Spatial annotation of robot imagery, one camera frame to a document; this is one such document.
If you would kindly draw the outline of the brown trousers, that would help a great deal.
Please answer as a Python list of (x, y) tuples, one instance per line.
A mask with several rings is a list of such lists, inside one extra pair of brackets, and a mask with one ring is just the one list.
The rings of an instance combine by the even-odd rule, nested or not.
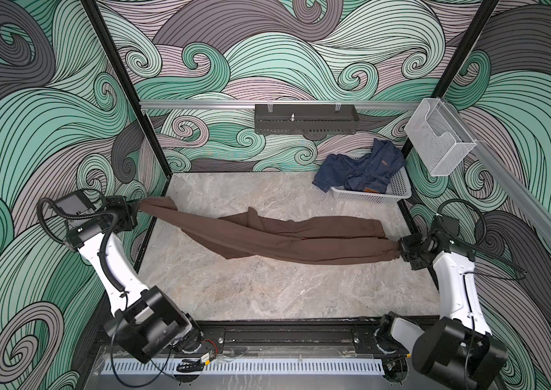
[(401, 256), (376, 219), (320, 216), (304, 221), (270, 219), (253, 208), (208, 218), (179, 211), (171, 198), (147, 198), (138, 210), (181, 229), (208, 250), (226, 258), (262, 256), (310, 265), (357, 265)]

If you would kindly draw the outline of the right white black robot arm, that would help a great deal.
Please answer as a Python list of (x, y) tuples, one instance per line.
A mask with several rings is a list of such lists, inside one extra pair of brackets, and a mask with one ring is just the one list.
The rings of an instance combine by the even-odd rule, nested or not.
[(398, 241), (402, 257), (418, 271), (433, 269), (440, 294), (439, 319), (430, 328), (394, 316), (391, 338), (402, 346), (382, 362), (385, 377), (405, 380), (414, 371), (449, 389), (489, 389), (509, 357), (486, 322), (476, 286), (477, 246), (434, 230)]

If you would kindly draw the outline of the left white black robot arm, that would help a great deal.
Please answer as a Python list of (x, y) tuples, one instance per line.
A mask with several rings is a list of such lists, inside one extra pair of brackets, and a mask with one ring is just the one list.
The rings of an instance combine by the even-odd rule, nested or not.
[(137, 227), (137, 203), (122, 196), (96, 207), (82, 190), (56, 201), (66, 220), (66, 246), (89, 262), (108, 295), (112, 319), (108, 336), (142, 363), (166, 347), (176, 352), (197, 349), (202, 331), (158, 287), (139, 279), (119, 238)]

